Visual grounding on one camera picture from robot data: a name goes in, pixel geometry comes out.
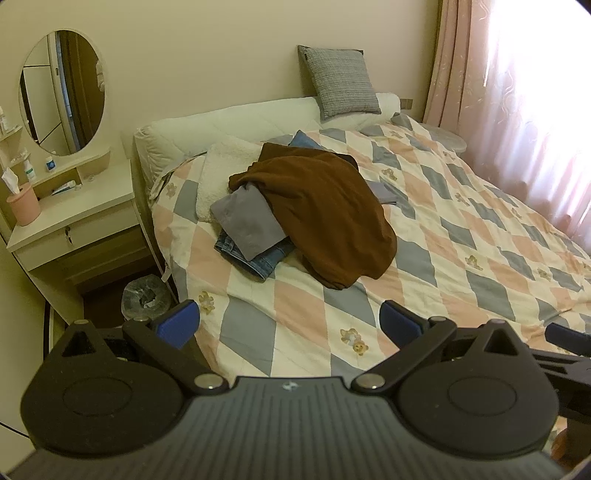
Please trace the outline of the brown garment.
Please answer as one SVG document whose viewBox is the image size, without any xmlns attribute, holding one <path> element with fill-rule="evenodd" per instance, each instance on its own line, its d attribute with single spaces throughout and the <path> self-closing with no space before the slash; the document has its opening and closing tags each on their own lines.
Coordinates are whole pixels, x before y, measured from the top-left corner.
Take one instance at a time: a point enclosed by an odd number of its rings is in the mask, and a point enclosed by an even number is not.
<svg viewBox="0 0 591 480">
<path fill-rule="evenodd" d="M 259 159 L 228 179 L 233 192 L 255 186 L 322 285 L 346 289 L 378 279 L 397 253 L 384 209 L 349 155 L 266 143 Z"/>
</svg>

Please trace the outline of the trash bin with bag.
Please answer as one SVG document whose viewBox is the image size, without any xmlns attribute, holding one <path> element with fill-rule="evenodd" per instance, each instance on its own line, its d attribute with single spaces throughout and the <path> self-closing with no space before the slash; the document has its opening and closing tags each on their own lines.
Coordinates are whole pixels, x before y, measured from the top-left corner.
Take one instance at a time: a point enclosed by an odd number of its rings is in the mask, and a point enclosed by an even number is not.
<svg viewBox="0 0 591 480">
<path fill-rule="evenodd" d="M 150 274 L 129 282 L 122 293 L 121 313 L 125 320 L 153 320 L 166 313 L 172 297 L 166 284 Z"/>
</svg>

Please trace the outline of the checkered quilt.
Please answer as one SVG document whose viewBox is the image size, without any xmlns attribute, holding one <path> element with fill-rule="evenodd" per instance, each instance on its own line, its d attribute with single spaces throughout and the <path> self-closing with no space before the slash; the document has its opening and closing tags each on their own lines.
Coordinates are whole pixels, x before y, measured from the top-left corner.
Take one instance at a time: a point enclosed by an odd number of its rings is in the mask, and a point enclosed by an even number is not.
<svg viewBox="0 0 591 480">
<path fill-rule="evenodd" d="M 385 216 L 397 255 L 381 278 L 345 290 L 322 286 L 295 255 L 256 279 L 215 249 L 219 230 L 197 213 L 204 160 L 187 159 L 153 187 L 152 218 L 180 298 L 199 305 L 197 344 L 215 372 L 352 379 L 396 350 L 379 322 L 387 300 L 462 327 L 502 319 L 539 349 L 550 323 L 589 331 L 589 256 L 416 121 L 398 115 L 308 137 L 353 156 L 363 177 L 393 193 Z"/>
</svg>

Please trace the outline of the blue jeans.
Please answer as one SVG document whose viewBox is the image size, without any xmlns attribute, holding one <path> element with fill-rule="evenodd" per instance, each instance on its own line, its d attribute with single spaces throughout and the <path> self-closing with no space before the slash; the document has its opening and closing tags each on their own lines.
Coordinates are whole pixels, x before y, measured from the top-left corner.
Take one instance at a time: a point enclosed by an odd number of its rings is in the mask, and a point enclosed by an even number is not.
<svg viewBox="0 0 591 480">
<path fill-rule="evenodd" d="M 273 276 L 276 266 L 294 251 L 294 244 L 290 241 L 290 238 L 286 238 L 263 251 L 263 253 L 256 255 L 252 260 L 246 260 L 235 242 L 231 240 L 228 234 L 221 231 L 214 244 L 214 249 L 236 268 L 264 281 Z"/>
</svg>

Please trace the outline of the grey garment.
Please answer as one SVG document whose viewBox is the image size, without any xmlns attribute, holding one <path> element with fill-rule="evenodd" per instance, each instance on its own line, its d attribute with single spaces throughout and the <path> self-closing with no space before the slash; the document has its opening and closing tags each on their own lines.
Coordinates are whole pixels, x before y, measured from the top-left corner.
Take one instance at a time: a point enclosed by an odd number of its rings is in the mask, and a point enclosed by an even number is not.
<svg viewBox="0 0 591 480">
<path fill-rule="evenodd" d="M 211 214 L 247 261 L 287 238 L 266 198 L 252 183 L 214 202 Z"/>
</svg>

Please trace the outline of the white dressing table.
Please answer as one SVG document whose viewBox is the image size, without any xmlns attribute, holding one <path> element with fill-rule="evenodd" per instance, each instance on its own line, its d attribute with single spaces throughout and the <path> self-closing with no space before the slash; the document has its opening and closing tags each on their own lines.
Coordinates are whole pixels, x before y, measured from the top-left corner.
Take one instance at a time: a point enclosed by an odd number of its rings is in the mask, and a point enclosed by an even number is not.
<svg viewBox="0 0 591 480">
<path fill-rule="evenodd" d="M 67 323 L 84 315 L 89 291 L 154 266 L 136 195 L 138 174 L 119 134 L 102 124 L 81 151 L 57 157 L 48 171 L 48 152 L 17 127 L 1 139 L 1 163 L 24 179 L 18 154 L 28 153 L 39 216 L 16 223 L 7 202 L 1 220 L 7 247 L 56 313 Z"/>
</svg>

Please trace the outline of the white fleece blanket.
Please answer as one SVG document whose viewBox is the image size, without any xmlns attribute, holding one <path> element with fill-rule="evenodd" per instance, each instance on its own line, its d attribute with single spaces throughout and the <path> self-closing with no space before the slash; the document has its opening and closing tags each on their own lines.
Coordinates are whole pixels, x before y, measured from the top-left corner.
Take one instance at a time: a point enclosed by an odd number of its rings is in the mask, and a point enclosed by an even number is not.
<svg viewBox="0 0 591 480">
<path fill-rule="evenodd" d="M 214 222 L 211 205 L 230 193 L 229 177 L 241 174 L 259 159 L 263 145 L 226 137 L 209 148 L 198 181 L 195 212 L 201 222 Z"/>
</svg>

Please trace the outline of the pink tissue cup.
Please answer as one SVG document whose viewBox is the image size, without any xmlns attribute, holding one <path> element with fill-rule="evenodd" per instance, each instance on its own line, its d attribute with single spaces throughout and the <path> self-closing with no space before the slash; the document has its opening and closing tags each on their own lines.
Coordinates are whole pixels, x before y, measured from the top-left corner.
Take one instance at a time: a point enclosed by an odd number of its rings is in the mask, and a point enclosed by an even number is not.
<svg viewBox="0 0 591 480">
<path fill-rule="evenodd" d="M 31 224 L 41 213 L 39 201 L 30 183 L 21 185 L 18 194 L 9 195 L 7 203 L 18 226 Z"/>
</svg>

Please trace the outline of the round side table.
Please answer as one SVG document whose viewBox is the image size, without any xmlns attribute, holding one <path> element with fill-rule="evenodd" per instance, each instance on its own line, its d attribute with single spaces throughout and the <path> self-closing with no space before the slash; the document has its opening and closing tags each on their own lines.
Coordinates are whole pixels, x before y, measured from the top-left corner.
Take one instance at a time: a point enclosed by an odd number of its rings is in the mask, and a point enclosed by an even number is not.
<svg viewBox="0 0 591 480">
<path fill-rule="evenodd" d="M 448 130 L 423 123 L 422 126 L 430 133 L 431 138 L 441 143 L 446 149 L 461 155 L 467 149 L 465 140 Z"/>
</svg>

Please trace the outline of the white headboard pillow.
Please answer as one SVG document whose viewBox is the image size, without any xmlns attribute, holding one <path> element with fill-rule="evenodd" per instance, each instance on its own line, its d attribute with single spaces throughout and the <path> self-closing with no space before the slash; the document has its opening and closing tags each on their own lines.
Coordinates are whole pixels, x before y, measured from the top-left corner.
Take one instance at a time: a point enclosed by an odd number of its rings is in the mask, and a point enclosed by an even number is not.
<svg viewBox="0 0 591 480">
<path fill-rule="evenodd" d="M 145 186 L 151 189 L 168 166 L 176 167 L 188 158 L 204 154 L 226 136 L 256 142 L 294 134 L 298 130 L 360 130 L 386 122 L 401 111 L 398 95 L 379 93 L 377 98 L 381 108 L 379 114 L 351 113 L 329 120 L 321 118 L 317 98 L 304 97 L 237 105 L 153 121 L 138 128 L 133 135 Z"/>
</svg>

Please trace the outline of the small spray bottle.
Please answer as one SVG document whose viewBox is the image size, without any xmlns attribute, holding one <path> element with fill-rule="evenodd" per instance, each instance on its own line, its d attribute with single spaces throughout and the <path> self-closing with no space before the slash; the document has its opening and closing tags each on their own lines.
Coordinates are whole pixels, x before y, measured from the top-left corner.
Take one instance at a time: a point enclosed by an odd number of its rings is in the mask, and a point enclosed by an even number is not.
<svg viewBox="0 0 591 480">
<path fill-rule="evenodd" d="M 36 173 L 32 163 L 29 160 L 25 160 L 23 162 L 24 172 L 25 175 L 30 183 L 33 183 L 36 180 Z"/>
</svg>

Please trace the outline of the blue folded cloth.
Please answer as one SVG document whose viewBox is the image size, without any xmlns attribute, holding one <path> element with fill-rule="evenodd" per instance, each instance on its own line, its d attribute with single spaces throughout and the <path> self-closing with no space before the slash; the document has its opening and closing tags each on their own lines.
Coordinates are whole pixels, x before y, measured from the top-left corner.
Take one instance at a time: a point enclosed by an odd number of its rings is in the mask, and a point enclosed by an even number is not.
<svg viewBox="0 0 591 480">
<path fill-rule="evenodd" d="M 288 145 L 294 148 L 305 148 L 325 151 L 325 147 L 322 147 L 322 145 L 318 144 L 318 142 L 315 142 L 315 140 L 311 139 L 311 137 L 308 137 L 308 135 L 301 130 L 298 130 L 297 133 L 295 133 L 294 138 L 291 139 Z"/>
</svg>

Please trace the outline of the grey knit cushion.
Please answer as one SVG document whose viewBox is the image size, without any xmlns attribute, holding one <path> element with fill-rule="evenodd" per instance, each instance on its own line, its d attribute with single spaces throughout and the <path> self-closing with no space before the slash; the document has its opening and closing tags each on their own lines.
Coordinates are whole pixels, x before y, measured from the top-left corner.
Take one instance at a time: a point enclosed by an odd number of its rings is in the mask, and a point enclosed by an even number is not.
<svg viewBox="0 0 591 480">
<path fill-rule="evenodd" d="M 322 120 L 352 114 L 381 114 L 362 50 L 297 46 L 320 103 Z"/>
</svg>

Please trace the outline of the oval mirror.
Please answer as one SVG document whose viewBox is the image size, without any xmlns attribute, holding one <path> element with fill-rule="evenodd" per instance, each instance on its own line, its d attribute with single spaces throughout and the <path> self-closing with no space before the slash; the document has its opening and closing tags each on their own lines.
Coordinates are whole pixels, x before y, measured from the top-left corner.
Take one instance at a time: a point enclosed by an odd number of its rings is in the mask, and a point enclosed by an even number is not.
<svg viewBox="0 0 591 480">
<path fill-rule="evenodd" d="M 43 150 L 69 156 L 98 132 L 105 108 L 98 54 L 82 34 L 56 30 L 29 52 L 19 78 L 22 120 Z"/>
</svg>

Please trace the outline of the pink curtain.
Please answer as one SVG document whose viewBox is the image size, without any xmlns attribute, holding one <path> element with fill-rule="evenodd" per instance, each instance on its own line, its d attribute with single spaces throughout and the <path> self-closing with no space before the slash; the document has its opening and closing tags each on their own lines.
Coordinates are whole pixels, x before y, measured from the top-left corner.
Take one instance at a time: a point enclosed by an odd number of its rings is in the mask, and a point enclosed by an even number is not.
<svg viewBox="0 0 591 480">
<path fill-rule="evenodd" d="M 590 248 L 590 14 L 578 1 L 444 1 L 424 115 L 473 170 Z"/>
</svg>

